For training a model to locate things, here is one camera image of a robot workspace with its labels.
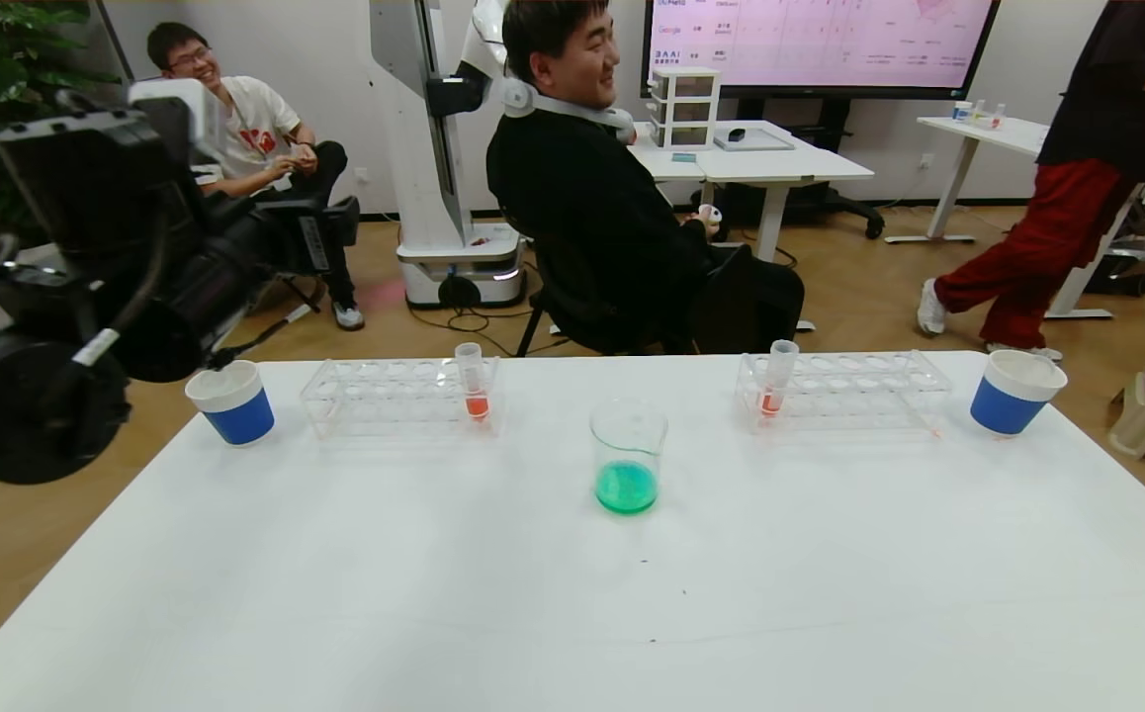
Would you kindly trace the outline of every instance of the black t-shirt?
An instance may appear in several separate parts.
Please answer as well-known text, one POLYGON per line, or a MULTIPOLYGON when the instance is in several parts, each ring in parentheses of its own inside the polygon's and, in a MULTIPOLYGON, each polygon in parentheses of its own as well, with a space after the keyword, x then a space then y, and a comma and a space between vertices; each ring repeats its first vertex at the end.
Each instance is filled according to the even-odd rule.
POLYGON ((1145 182, 1145 0, 1110 0, 1039 153, 1044 166, 1098 158, 1145 182))
POLYGON ((581 247, 623 311, 685 310, 713 269, 702 222, 678 224, 648 168, 607 127, 552 112, 503 117, 485 163, 497 204, 538 237, 581 247))

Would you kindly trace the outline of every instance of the green liquid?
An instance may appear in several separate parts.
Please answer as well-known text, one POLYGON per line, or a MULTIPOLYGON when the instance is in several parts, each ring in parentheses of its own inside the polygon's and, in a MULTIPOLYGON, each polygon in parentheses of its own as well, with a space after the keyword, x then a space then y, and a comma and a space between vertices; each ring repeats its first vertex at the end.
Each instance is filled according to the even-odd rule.
POLYGON ((639 462, 608 462, 599 470, 594 496, 610 512, 637 514, 656 501, 656 477, 639 462))

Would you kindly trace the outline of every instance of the small drawer unit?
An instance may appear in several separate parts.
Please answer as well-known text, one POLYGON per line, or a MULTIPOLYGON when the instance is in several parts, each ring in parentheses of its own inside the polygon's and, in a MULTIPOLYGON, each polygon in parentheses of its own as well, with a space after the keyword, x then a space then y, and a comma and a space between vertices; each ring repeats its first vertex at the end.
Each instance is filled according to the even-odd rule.
POLYGON ((713 148, 721 72, 709 68, 657 68, 648 80, 650 134, 662 149, 713 148))

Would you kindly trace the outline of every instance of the person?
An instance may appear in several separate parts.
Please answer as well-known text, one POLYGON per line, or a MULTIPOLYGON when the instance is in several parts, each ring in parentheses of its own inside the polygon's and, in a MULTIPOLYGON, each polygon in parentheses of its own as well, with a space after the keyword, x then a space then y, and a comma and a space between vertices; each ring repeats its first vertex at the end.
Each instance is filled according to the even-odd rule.
MULTIPOLYGON (((616 101, 621 62, 608 0, 512 0, 506 66, 550 98, 591 110, 616 101)), ((535 235, 581 250, 605 301, 630 329, 649 318, 680 329, 709 272, 729 250, 709 246, 708 214, 679 224, 648 171, 611 127, 563 113, 503 117, 485 165, 504 212, 535 235)), ((753 260, 759 351, 792 338, 806 288, 795 271, 753 260)))
POLYGON ((1145 182, 1145 0, 1111 0, 1074 68, 1042 152, 1025 220, 982 255, 924 283, 917 324, 946 331, 947 313, 993 299, 981 329, 988 350, 1016 348, 1060 361, 1041 327, 1074 267, 1145 182))
MULTIPOLYGON (((313 199, 326 207, 331 189, 348 163, 342 145, 318 142, 314 129, 264 81, 222 77, 207 40, 188 25, 161 23, 147 38, 149 58, 166 78, 194 78, 229 111, 220 176, 199 177, 206 192, 221 190, 239 198, 279 190, 279 199, 313 199)), ((344 245, 323 235, 331 271, 323 275, 341 330, 365 325, 357 309, 344 245)))

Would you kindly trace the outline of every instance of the white robot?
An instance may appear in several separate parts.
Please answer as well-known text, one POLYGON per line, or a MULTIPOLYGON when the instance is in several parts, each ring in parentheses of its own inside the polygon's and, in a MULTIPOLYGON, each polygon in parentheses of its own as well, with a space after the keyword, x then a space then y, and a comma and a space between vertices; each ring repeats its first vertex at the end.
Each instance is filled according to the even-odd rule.
MULTIPOLYGON (((402 244, 396 248, 405 298, 414 307, 448 301, 505 306, 524 296, 524 244, 502 222, 473 222, 463 203, 463 157, 455 116, 474 112, 504 73, 502 18, 508 0, 477 0, 463 58, 452 73, 439 66, 443 29, 440 0, 370 0, 370 53, 363 53, 382 103, 402 244)), ((633 139, 633 119, 546 98, 505 78, 502 100, 508 116, 535 109, 571 113, 633 139)))

